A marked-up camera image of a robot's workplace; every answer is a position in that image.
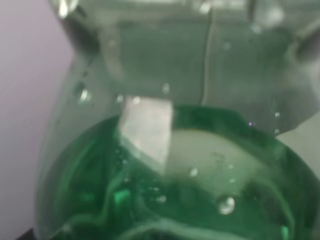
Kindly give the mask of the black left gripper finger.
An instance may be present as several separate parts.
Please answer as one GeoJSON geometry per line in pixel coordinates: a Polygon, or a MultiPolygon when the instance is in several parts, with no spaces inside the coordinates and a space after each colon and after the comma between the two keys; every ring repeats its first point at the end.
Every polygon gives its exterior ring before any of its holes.
{"type": "Polygon", "coordinates": [[[16,240],[37,240],[34,235],[34,230],[31,228],[23,233],[21,236],[16,238],[16,240]]]}

